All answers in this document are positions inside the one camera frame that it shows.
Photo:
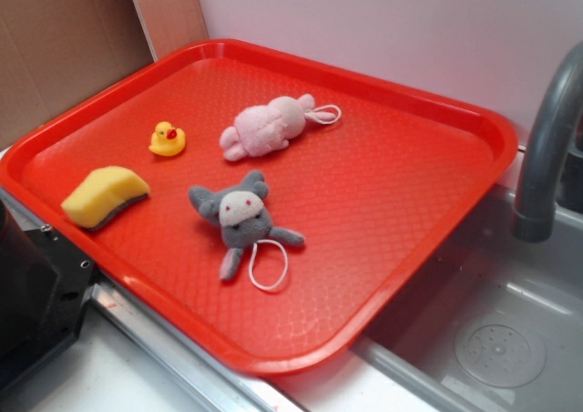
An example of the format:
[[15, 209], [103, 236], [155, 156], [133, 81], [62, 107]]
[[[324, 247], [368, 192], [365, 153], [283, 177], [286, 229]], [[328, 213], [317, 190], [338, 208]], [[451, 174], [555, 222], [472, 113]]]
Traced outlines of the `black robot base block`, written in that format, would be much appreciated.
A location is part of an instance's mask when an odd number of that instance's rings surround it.
[[1, 206], [1, 392], [78, 339], [94, 261], [51, 227], [25, 231]]

